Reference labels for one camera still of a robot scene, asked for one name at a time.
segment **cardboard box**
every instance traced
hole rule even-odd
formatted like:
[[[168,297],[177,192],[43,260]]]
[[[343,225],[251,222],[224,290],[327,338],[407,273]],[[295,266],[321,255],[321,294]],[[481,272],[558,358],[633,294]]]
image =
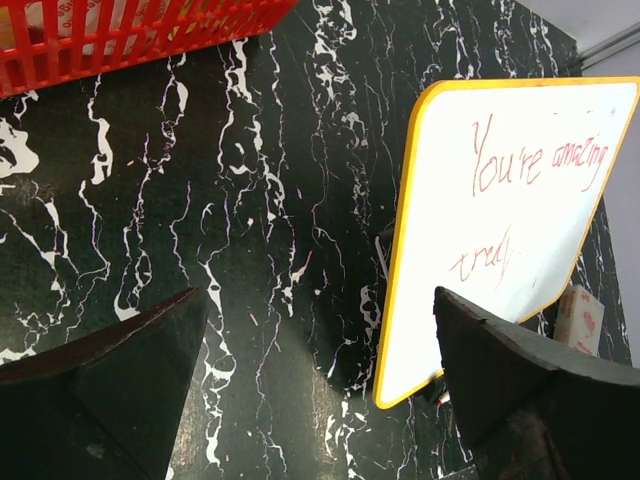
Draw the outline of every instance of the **cardboard box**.
[[[603,317],[604,305],[584,287],[572,285],[560,299],[553,339],[597,357]]]

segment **yellow whiteboard frame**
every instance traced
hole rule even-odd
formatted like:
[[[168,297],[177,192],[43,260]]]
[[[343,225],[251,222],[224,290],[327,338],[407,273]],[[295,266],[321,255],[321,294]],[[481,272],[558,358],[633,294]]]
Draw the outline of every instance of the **yellow whiteboard frame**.
[[[593,223],[593,218],[595,216],[598,205],[600,204],[600,200],[602,199],[602,195],[604,193],[604,189],[607,186],[609,181],[609,176],[611,175],[611,171],[613,170],[613,166],[616,162],[616,158],[618,157],[618,152],[620,151],[620,147],[622,146],[622,142],[627,134],[627,130],[629,129],[629,125],[631,124],[631,120],[633,119],[633,114],[635,113],[636,107],[638,105],[638,100],[640,99],[640,77],[593,77],[593,78],[583,78],[583,77],[575,77],[575,78],[530,78],[530,79],[500,79],[500,80],[443,80],[434,83],[429,88],[427,88],[418,98],[413,110],[411,112],[411,118],[409,120],[409,131],[407,133],[407,142],[405,147],[405,155],[404,155],[404,163],[402,165],[402,179],[400,184],[400,195],[398,198],[398,212],[396,214],[396,223],[393,232],[393,244],[391,250],[391,262],[389,266],[389,284],[387,285],[387,294],[385,298],[385,307],[384,313],[382,316],[382,328],[380,334],[380,347],[378,352],[378,359],[376,361],[376,376],[373,384],[373,398],[375,404],[378,408],[387,409],[391,408],[402,400],[410,397],[418,390],[426,387],[436,378],[441,377],[444,374],[444,370],[440,369],[435,375],[428,378],[425,382],[413,388],[412,390],[402,394],[396,399],[390,402],[382,401],[382,385],[384,384],[384,375],[387,364],[387,355],[388,355],[388,345],[391,340],[391,330],[393,319],[390,318],[390,312],[393,311],[393,305],[395,304],[396,291],[398,289],[397,278],[395,276],[395,272],[399,269],[401,260],[402,260],[402,252],[404,248],[404,237],[407,229],[407,218],[408,218],[408,193],[411,192],[413,187],[413,176],[415,171],[415,160],[418,149],[418,140],[420,137],[420,132],[422,131],[422,119],[424,118],[425,112],[431,102],[443,92],[450,91],[458,91],[458,90],[485,90],[485,89],[497,89],[497,88],[521,88],[521,87],[550,87],[550,86],[571,86],[571,85],[602,85],[602,84],[617,84],[617,83],[635,83],[637,88],[636,91],[636,99],[633,105],[633,109],[631,110],[631,115],[627,119],[627,123],[624,127],[622,135],[620,136],[620,141],[616,147],[613,158],[611,159],[611,165],[609,166],[609,170],[607,170],[605,181],[602,185],[600,192],[598,193],[598,199],[595,203],[595,206],[591,212],[591,216],[589,222],[587,222],[587,227],[585,228],[584,233],[582,234],[582,240],[580,241],[580,248],[576,252],[576,256],[573,261],[573,265],[578,261],[578,257],[580,252],[582,251],[582,247],[584,246],[584,242],[587,238],[587,234],[591,228],[591,224]],[[564,292],[564,289],[569,285],[571,281],[571,274],[567,277],[564,288],[558,292],[557,296],[545,305],[540,305],[540,307],[536,308],[531,313],[525,315],[523,318],[517,321],[518,324],[528,320],[533,315],[541,312],[549,305],[555,303],[558,298]]]

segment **marble countertop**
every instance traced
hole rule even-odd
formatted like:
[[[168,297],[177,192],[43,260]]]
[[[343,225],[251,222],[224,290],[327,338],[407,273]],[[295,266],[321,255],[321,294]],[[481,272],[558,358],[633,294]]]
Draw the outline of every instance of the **marble countertop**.
[[[509,0],[302,0],[260,38],[3,100],[0,361],[204,285],[169,478],[471,478],[449,406],[373,405],[372,239],[424,88],[576,59]],[[575,279],[630,364],[602,205]]]

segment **red basket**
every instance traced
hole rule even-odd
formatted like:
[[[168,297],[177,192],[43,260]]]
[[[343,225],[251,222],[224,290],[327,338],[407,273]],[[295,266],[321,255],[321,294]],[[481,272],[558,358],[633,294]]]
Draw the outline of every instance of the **red basket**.
[[[0,97],[271,30],[298,0],[0,0]]]

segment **whiteboard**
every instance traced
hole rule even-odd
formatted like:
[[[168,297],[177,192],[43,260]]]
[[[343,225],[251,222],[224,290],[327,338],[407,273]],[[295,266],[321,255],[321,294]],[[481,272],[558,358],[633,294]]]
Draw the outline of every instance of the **whiteboard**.
[[[640,78],[434,84],[410,122],[374,400],[389,408],[442,374],[444,286],[510,322],[569,283]]]

